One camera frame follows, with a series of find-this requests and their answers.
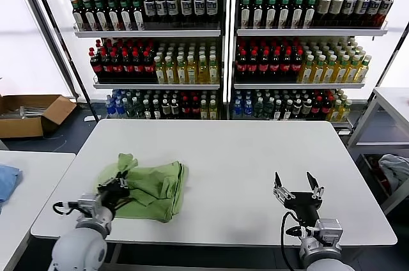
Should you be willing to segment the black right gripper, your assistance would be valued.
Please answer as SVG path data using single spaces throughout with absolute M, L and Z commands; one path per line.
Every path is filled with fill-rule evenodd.
M 292 210 L 298 220 L 317 220 L 320 201 L 324 193 L 324 186 L 318 184 L 317 179 L 307 172 L 307 179 L 312 192 L 290 192 L 282 186 L 278 172 L 275 172 L 273 194 L 277 200 L 284 203 L 284 207 Z

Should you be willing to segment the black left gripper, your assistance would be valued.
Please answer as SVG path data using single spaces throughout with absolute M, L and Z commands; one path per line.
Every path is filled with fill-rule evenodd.
M 128 171 L 122 171 L 98 184 L 97 190 L 103 207 L 116 211 L 130 202 L 127 175 Z

